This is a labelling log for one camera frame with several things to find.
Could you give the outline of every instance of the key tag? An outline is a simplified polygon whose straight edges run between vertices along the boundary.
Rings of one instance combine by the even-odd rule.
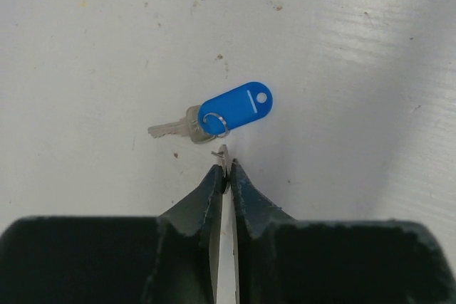
[[[206,133],[226,137],[230,130],[265,117],[271,108],[271,91],[249,82],[203,103],[198,123]]]

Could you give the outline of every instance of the metal ring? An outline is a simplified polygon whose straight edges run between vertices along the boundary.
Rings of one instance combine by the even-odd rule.
[[[210,113],[207,113],[206,115],[204,115],[204,117],[202,117],[202,121],[204,124],[207,121],[207,117],[209,117],[210,115],[216,117],[223,124],[223,127],[225,128],[225,132],[223,134],[217,135],[217,136],[218,136],[218,138],[225,138],[229,134],[229,128],[228,128],[227,122],[221,115],[218,115],[217,113],[214,113],[214,112],[210,112]]]

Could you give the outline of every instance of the silver key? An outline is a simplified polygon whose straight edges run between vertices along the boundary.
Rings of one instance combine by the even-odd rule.
[[[198,111],[201,106],[192,106],[187,110],[187,114],[181,120],[171,122],[170,124],[157,125],[148,128],[148,132],[154,138],[163,137],[164,135],[181,135],[190,137],[195,144],[209,142],[216,136],[207,134],[198,123]]]

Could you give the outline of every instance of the blue plastic tag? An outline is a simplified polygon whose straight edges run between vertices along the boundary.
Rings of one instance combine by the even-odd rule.
[[[260,82],[249,82],[203,103],[198,122],[206,133],[220,135],[265,117],[271,108],[271,91]]]

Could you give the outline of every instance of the white surface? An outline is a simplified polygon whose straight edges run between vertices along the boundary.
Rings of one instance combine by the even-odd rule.
[[[260,80],[272,112],[223,142],[262,192],[298,219],[422,222],[456,265],[456,0],[2,0],[1,27],[0,230],[162,213],[222,141],[147,127]]]

